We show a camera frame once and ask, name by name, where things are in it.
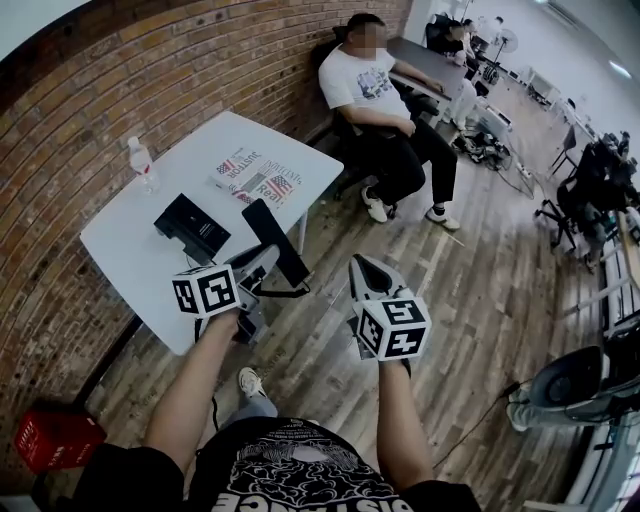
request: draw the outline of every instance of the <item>shoe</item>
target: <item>shoe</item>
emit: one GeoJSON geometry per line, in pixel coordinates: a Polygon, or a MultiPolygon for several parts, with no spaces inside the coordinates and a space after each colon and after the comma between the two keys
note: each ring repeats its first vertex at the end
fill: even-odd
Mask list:
{"type": "Polygon", "coordinates": [[[262,380],[258,377],[258,374],[248,366],[238,372],[238,385],[247,398],[255,395],[267,396],[264,389],[262,389],[262,380]]]}
{"type": "Polygon", "coordinates": [[[511,427],[513,428],[513,430],[515,430],[516,432],[524,432],[526,431],[529,427],[525,427],[524,425],[520,425],[519,423],[516,423],[513,419],[513,413],[516,410],[516,407],[521,407],[520,405],[516,405],[516,404],[509,404],[507,405],[507,418],[509,418],[509,422],[511,423],[511,427]]]}
{"type": "Polygon", "coordinates": [[[431,222],[440,224],[443,228],[448,229],[449,231],[457,231],[460,229],[460,223],[449,217],[446,212],[442,215],[437,215],[436,212],[433,211],[433,208],[429,208],[426,217],[431,222]]]}
{"type": "Polygon", "coordinates": [[[387,213],[384,211],[384,203],[376,198],[371,198],[367,195],[367,191],[371,187],[364,187],[360,191],[360,195],[362,196],[362,201],[367,207],[367,211],[369,212],[369,216],[379,222],[380,224],[384,224],[387,222],[387,213]]]}

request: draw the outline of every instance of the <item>plastic bottle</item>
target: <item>plastic bottle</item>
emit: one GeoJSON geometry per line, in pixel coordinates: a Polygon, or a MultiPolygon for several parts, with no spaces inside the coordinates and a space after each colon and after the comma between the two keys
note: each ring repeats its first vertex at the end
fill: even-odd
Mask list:
{"type": "Polygon", "coordinates": [[[131,137],[129,145],[129,165],[138,174],[138,178],[144,187],[145,194],[153,194],[160,188],[158,174],[153,167],[153,160],[149,150],[140,144],[138,137],[131,137]]]}

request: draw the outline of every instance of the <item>black t-shirt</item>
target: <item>black t-shirt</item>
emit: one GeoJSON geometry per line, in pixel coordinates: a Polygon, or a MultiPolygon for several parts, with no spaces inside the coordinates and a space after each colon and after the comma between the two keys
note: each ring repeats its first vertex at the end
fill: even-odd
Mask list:
{"type": "Polygon", "coordinates": [[[449,41],[446,37],[446,33],[442,33],[434,37],[429,41],[429,50],[432,50],[442,55],[449,55],[458,53],[460,50],[464,50],[462,41],[449,41]]]}
{"type": "Polygon", "coordinates": [[[152,448],[99,447],[74,510],[213,512],[479,512],[466,485],[422,482],[396,494],[351,445],[304,420],[249,418],[199,452],[189,497],[183,476],[152,448]]]}

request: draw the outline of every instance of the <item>black device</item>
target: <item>black device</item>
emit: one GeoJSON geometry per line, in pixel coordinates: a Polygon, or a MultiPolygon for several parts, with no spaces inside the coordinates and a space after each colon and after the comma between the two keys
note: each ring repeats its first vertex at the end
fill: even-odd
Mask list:
{"type": "Polygon", "coordinates": [[[276,265],[289,284],[296,287],[302,283],[310,272],[264,200],[257,199],[251,203],[242,211],[242,216],[263,246],[276,245],[278,247],[280,257],[276,265]]]}
{"type": "Polygon", "coordinates": [[[231,236],[184,194],[173,200],[154,225],[167,238],[184,242],[185,254],[202,266],[211,264],[231,236]]]}

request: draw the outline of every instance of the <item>hand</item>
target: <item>hand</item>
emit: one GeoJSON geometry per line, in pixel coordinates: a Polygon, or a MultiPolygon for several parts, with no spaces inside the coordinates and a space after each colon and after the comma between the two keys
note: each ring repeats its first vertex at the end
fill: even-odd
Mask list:
{"type": "Polygon", "coordinates": [[[398,118],[398,124],[396,124],[396,128],[404,133],[407,137],[411,137],[416,131],[416,125],[411,119],[404,119],[402,117],[398,118]]]}

